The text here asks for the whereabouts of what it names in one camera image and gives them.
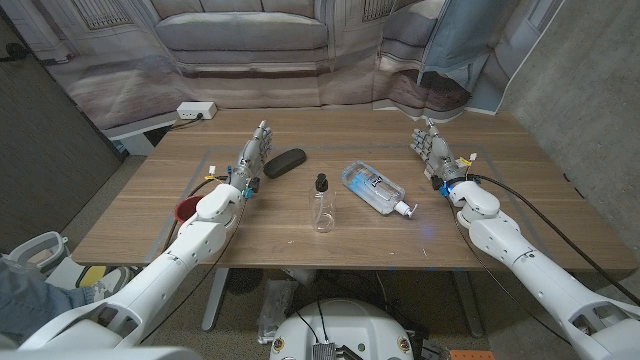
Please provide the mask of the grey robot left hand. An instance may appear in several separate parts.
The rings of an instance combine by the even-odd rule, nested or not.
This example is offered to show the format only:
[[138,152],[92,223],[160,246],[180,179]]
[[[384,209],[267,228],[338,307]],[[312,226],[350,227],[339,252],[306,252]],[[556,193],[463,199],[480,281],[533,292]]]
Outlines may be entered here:
[[240,151],[229,175],[229,184],[243,192],[250,181],[261,175],[271,151],[271,128],[263,120]]

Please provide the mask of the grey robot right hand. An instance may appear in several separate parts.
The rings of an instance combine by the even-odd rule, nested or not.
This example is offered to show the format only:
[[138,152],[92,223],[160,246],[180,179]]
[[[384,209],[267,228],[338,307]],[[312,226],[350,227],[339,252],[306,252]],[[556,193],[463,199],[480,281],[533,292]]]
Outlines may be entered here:
[[413,131],[409,147],[425,163],[425,175],[433,189],[440,190],[443,186],[453,186],[465,180],[465,171],[431,118],[426,120],[426,126],[425,130],[416,128]]

